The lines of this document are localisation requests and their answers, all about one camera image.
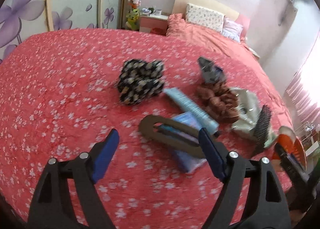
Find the red white paper cup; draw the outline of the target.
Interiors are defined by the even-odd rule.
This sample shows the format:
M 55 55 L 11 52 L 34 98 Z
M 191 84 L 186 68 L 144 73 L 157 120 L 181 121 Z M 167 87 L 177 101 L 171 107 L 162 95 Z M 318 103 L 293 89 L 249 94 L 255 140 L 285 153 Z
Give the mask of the red white paper cup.
M 306 169 L 306 154 L 303 145 L 295 135 L 295 132 L 287 127 L 281 126 L 278 130 L 278 136 L 275 139 L 272 163 L 276 170 L 280 171 L 280 154 L 277 153 L 276 147 L 280 145 L 289 155 L 293 155 L 300 165 Z

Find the blue tissue pack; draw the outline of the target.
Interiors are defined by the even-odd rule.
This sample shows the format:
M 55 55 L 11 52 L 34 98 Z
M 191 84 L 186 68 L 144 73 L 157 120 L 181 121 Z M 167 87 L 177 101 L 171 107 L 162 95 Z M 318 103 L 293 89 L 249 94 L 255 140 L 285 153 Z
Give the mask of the blue tissue pack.
M 176 122 L 180 122 L 185 124 L 191 128 L 195 128 L 197 131 L 200 130 L 201 125 L 197 122 L 195 117 L 190 112 L 185 112 L 180 115 L 177 115 L 172 118 Z M 182 131 L 176 130 L 172 127 L 165 126 L 164 124 L 161 125 L 160 132 L 173 137 L 179 144 L 188 145 L 188 146 L 195 146 L 199 144 L 198 140 L 195 137 L 192 137 Z M 195 172 L 195 170 L 205 164 L 206 159 L 199 159 L 197 157 L 193 157 L 187 152 L 177 150 L 172 148 L 170 150 L 171 155 L 177 162 L 177 165 L 181 172 L 186 174 L 191 174 Z

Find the pink window curtain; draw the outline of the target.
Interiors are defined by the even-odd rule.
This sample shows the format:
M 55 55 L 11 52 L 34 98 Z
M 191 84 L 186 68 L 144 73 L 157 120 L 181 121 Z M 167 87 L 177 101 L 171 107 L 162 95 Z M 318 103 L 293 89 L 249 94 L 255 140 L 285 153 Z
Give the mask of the pink window curtain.
M 286 93 L 291 99 L 301 122 L 319 125 L 319 38 L 302 67 L 287 86 Z

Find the brown plaid scrunchie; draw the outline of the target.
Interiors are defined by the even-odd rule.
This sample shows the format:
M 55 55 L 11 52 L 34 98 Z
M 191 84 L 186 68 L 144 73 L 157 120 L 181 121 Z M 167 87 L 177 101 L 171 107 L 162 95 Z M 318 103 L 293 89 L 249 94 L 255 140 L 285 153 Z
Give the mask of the brown plaid scrunchie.
M 217 122 L 235 123 L 239 120 L 238 97 L 225 82 L 202 83 L 197 86 L 196 94 L 202 100 L 205 112 Z

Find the red floral bedspread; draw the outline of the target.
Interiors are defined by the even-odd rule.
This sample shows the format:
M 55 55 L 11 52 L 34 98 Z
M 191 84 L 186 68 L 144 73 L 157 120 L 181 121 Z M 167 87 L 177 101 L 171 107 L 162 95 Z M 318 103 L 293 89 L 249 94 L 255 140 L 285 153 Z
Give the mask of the red floral bedspread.
M 164 94 L 135 106 L 120 102 L 118 76 L 130 59 L 164 62 L 165 85 L 197 100 L 197 59 L 214 61 L 227 83 L 254 92 L 272 111 L 272 127 L 292 126 L 283 100 L 259 63 L 222 38 L 212 50 L 173 37 L 125 30 L 73 29 L 34 35 L 1 64 L 1 193 L 23 220 L 51 157 L 72 159 L 115 128 L 120 144 L 97 184 L 117 228 L 200 228 L 221 190 L 208 165 L 179 171 L 166 148 L 144 139 L 147 115 L 180 109 Z

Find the grey foil snack wrapper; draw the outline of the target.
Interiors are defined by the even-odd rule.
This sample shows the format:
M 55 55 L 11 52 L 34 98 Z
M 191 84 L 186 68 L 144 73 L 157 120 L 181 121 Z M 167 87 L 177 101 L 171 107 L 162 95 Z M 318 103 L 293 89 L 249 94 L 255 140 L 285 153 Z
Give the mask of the grey foil snack wrapper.
M 213 61 L 201 56 L 197 59 L 197 62 L 205 83 L 216 84 L 226 81 L 225 73 Z

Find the black daisy scrunchie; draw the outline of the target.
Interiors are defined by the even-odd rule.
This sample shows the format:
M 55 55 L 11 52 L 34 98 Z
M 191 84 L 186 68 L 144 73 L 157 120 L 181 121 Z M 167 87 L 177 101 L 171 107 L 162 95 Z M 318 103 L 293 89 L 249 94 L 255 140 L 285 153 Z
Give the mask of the black daisy scrunchie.
M 125 61 L 117 84 L 120 102 L 125 105 L 136 105 L 146 98 L 160 94 L 165 85 L 162 79 L 163 72 L 164 63 L 161 60 Z

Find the pink striped pillow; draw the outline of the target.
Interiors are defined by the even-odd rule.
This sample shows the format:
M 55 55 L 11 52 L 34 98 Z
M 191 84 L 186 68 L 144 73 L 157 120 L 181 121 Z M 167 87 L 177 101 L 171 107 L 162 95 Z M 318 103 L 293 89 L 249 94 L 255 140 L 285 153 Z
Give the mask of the pink striped pillow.
M 240 37 L 244 27 L 229 18 L 225 18 L 221 34 L 231 40 L 240 43 Z

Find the salmon pink duvet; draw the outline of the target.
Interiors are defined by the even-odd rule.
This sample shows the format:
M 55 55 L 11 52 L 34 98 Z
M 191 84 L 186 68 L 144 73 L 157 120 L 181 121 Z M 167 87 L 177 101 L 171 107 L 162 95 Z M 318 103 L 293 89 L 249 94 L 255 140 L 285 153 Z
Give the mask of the salmon pink duvet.
M 258 55 L 249 48 L 244 40 L 236 42 L 215 30 L 188 23 L 182 14 L 171 14 L 167 20 L 167 37 L 173 37 L 187 43 L 210 49 L 216 53 L 234 58 L 254 58 Z

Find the floral sliding wardrobe door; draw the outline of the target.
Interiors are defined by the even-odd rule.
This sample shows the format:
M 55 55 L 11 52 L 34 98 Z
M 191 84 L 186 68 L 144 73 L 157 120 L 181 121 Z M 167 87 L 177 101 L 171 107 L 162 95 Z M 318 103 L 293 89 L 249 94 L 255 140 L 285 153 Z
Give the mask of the floral sliding wardrobe door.
M 75 28 L 118 29 L 122 0 L 1 0 L 1 61 L 28 37 Z

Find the white floral pillow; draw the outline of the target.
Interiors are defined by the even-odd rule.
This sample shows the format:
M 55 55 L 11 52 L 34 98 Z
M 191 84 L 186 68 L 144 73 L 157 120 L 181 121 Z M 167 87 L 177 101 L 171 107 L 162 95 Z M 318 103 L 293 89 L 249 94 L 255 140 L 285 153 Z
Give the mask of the white floral pillow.
M 188 3 L 185 11 L 185 20 L 188 23 L 206 27 L 221 33 L 225 15 L 213 9 Z

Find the pink bedside table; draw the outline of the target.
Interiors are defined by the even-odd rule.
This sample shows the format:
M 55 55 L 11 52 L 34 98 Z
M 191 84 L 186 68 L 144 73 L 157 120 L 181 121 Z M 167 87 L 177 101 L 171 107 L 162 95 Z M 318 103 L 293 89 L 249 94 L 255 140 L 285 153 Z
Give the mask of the pink bedside table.
M 168 16 L 142 15 L 139 20 L 139 31 L 165 36 L 168 29 Z

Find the white mug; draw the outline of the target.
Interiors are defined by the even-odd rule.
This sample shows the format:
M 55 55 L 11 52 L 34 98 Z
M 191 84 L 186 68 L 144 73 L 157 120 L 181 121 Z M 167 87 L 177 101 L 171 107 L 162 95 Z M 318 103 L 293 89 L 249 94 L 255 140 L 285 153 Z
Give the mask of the white mug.
M 161 14 L 162 14 L 162 10 L 157 9 L 157 10 L 155 11 L 155 15 L 161 15 Z

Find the beige wooden headboard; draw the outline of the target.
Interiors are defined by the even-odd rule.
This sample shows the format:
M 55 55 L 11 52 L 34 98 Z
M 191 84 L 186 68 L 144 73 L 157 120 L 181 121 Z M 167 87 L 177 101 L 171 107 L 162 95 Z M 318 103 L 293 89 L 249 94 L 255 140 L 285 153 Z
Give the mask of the beige wooden headboard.
M 227 18 L 230 18 L 232 21 L 243 26 L 241 37 L 245 38 L 247 36 L 250 18 L 216 0 L 175 0 L 172 14 L 183 14 L 185 16 L 185 10 L 188 3 L 213 9 L 225 14 Z

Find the plush toy stack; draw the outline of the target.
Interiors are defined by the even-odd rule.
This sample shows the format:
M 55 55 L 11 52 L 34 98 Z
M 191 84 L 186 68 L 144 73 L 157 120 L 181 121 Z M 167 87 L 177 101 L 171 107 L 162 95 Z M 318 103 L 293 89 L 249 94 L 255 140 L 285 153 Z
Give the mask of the plush toy stack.
M 139 29 L 140 6 L 142 0 L 126 0 L 125 28 L 136 31 Z

